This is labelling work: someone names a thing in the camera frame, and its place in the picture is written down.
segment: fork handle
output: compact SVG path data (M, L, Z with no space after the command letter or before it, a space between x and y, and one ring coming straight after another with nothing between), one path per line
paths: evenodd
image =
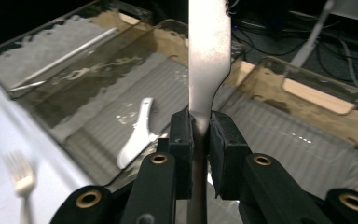
M21 222L20 224L32 224L32 213L29 196L22 199Z

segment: white plastic knife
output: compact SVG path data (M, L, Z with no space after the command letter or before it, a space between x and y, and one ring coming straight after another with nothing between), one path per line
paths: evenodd
M124 169L141 153L150 142L157 139L157 136L149 131L149 114L153 104L153 98L144 98L139 109L138 120L131 137L118 153L117 166Z

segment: table surface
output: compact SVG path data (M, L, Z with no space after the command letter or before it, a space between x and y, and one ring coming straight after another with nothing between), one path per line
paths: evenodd
M34 223L49 223L69 194L90 180L34 120L0 89L0 223L20 223L16 197L3 155L19 149L34 167L37 185L30 203Z

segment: metal fork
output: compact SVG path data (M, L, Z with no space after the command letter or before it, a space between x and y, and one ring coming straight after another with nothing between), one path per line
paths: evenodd
M14 181L16 194L22 198L21 224L31 224L29 196L36 185L36 176L32 166L20 150L7 153L4 161Z

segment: brass ring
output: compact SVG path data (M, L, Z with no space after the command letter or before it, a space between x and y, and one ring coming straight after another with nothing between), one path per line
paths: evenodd
M347 193L347 194L340 194L338 198L347 207L358 212L358 196Z
M152 158L150 158L150 160L155 164L162 164L168 160L168 157L165 155L162 155L162 154L157 154L157 155L152 156Z
M268 166L272 164L272 160L266 156L255 156L254 161L259 165Z
M79 208L89 208L97 204L101 200L101 198L101 192L96 189L92 189L83 193L77 198L76 206Z

